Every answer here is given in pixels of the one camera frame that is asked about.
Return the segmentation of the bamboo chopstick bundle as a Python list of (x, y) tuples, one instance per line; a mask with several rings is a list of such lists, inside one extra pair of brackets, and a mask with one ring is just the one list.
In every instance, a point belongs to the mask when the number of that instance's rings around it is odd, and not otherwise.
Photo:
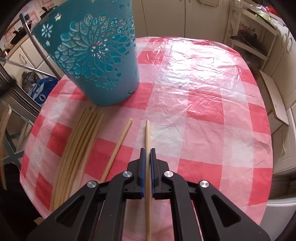
[(53, 185), (51, 202), (50, 202), (50, 211), (53, 211), (54, 210), (55, 195), (56, 195), (56, 192), (57, 192), (57, 189), (58, 189), (59, 179), (60, 179), (60, 175), (61, 175), (63, 164), (65, 162), (65, 158), (66, 158), (66, 154), (67, 154), (67, 149), (71, 145), (72, 138), (76, 134), (76, 128), (79, 126), (79, 124), (81, 124), (81, 122), (83, 121), (83, 119), (85, 118), (85, 116), (88, 115), (88, 113), (89, 113), (90, 110), (91, 110), (91, 107), (87, 107), (87, 108), (81, 109), (79, 111), (79, 114), (76, 116), (77, 118), (76, 118), (76, 120), (74, 122), (74, 125), (73, 125), (73, 128), (72, 128), (72, 132), (71, 132), (69, 138), (67, 138), (67, 143), (66, 143), (66, 146), (65, 146), (65, 149), (63, 151), (62, 158), (61, 158), (61, 161), (60, 161), (60, 164), (59, 164), (59, 167), (58, 167), (57, 177), (56, 177), (55, 183)]
[(88, 117), (83, 124), (77, 139), (74, 141), (73, 147), (71, 148), (71, 152), (69, 154), (69, 167), (67, 169), (67, 172), (65, 173), (65, 179), (63, 183), (63, 187), (61, 188), (61, 194), (60, 194), (60, 201), (58, 204), (62, 204), (64, 202), (64, 198), (67, 194), (67, 188), (69, 185), (69, 182), (71, 181), (71, 176), (73, 171), (77, 168), (77, 162), (81, 159), (81, 155), (85, 148), (85, 139), (87, 138), (87, 135), (91, 129), (91, 126), (93, 125), (94, 121), (96, 120), (98, 113), (97, 111), (93, 111), (92, 116)]
[(90, 151), (93, 147), (93, 143), (94, 143), (94, 140), (95, 140), (96, 135), (98, 133), (99, 127), (102, 123), (103, 117), (104, 117), (104, 113), (101, 111), (97, 115), (96, 120), (94, 121), (93, 125), (91, 126), (91, 129), (87, 135), (87, 138), (85, 139), (84, 151), (81, 155), (81, 159), (77, 163), (77, 168), (72, 173), (71, 181), (69, 182), (69, 185), (67, 188), (67, 194), (66, 194), (64, 200), (66, 200), (66, 198), (70, 197), (71, 191), (77, 191), (78, 188), (81, 186), (86, 163), (87, 163), (88, 157), (90, 155)]
[(82, 134), (84, 133), (84, 130), (85, 130), (86, 126), (88, 125), (89, 120), (93, 116), (94, 111), (95, 111), (94, 108), (89, 108), (83, 112), (83, 115), (81, 116), (81, 119), (79, 120), (79, 123), (75, 126), (74, 133), (70, 138), (70, 143), (66, 147), (65, 156), (63, 158), (63, 162), (62, 162), (62, 166), (60, 169), (58, 182), (57, 182), (57, 186), (56, 186), (56, 191), (55, 191), (55, 198), (54, 198), (54, 202), (53, 202), (53, 209), (54, 210), (56, 210), (60, 205), (61, 196), (63, 194), (64, 185), (67, 180), (69, 168), (72, 165), (71, 163), (72, 163), (73, 156), (76, 152), (76, 148), (80, 142)]

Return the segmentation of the lone bamboo chopstick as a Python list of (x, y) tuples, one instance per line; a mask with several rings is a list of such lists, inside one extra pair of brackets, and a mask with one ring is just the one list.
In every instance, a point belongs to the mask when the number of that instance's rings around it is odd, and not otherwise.
[(106, 168), (105, 168), (105, 170), (104, 170), (104, 172), (102, 174), (102, 177), (100, 179), (100, 183), (102, 183), (102, 182), (104, 182), (106, 180), (106, 178), (108, 176), (108, 173), (109, 173), (109, 171), (110, 171), (110, 169), (112, 167), (112, 164), (114, 163), (116, 155), (118, 154), (118, 151), (119, 151), (119, 149), (120, 149), (120, 147), (121, 147), (121, 145), (122, 145), (122, 143), (123, 143), (123, 141), (125, 139), (126, 134), (129, 131), (131, 125), (132, 125), (132, 119), (130, 118), (127, 121), (127, 124), (125, 125), (125, 128), (124, 128), (123, 132), (121, 133), (121, 136), (120, 136), (118, 142), (116, 143), (116, 146), (115, 146), (115, 148), (114, 148), (114, 150), (113, 150), (113, 152), (112, 152), (112, 154), (111, 154), (111, 156), (110, 156), (110, 158), (108, 160)]

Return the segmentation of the white kitchen storage rack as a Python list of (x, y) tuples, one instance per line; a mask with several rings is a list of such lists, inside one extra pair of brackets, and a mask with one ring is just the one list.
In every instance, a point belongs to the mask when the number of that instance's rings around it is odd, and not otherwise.
[(259, 58), (263, 70), (273, 50), (278, 28), (267, 9), (253, 1), (231, 1), (223, 43)]

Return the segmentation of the white lower kitchen cabinets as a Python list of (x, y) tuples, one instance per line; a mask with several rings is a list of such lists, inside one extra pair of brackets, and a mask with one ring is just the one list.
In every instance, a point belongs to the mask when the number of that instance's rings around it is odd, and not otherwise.
[(231, 1), (132, 1), (136, 37), (223, 42)]

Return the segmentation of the red white checkered tablecloth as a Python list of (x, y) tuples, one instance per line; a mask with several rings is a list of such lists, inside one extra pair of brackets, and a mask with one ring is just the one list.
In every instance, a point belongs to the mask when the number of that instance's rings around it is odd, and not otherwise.
[[(91, 107), (104, 117), (78, 190), (89, 181), (100, 183), (130, 118), (104, 182), (139, 159), (149, 120), (157, 159), (187, 181), (209, 181), (258, 225), (273, 155), (267, 113), (247, 64), (233, 49), (207, 40), (141, 38), (136, 47), (139, 86), (123, 102), (96, 105), (66, 74), (51, 91), (29, 136), (20, 174), (36, 209), (45, 219), (55, 211), (50, 202), (67, 138), (79, 111)], [(151, 198), (152, 240), (175, 240), (170, 201), (154, 199), (152, 190)], [(121, 240), (145, 240), (145, 177), (144, 197), (126, 201)]]

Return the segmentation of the white wooden step stool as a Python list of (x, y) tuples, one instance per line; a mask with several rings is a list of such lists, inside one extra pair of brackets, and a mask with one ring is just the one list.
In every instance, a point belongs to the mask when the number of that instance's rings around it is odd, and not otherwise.
[(288, 126), (285, 106), (274, 80), (260, 70), (256, 83), (264, 102), (271, 133), (274, 133), (282, 125)]

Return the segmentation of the blue plastic bag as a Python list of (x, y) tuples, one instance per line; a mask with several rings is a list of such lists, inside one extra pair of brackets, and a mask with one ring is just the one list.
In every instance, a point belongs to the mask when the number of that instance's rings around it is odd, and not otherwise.
[(55, 78), (47, 77), (39, 80), (37, 83), (33, 84), (28, 95), (39, 105), (43, 105), (49, 96), (50, 92), (58, 83)]

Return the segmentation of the teal perforated plastic basket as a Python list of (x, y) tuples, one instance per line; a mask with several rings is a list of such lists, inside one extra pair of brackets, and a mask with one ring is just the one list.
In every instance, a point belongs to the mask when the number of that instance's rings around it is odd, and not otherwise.
[(131, 1), (66, 1), (32, 34), (96, 105), (123, 102), (139, 86)]

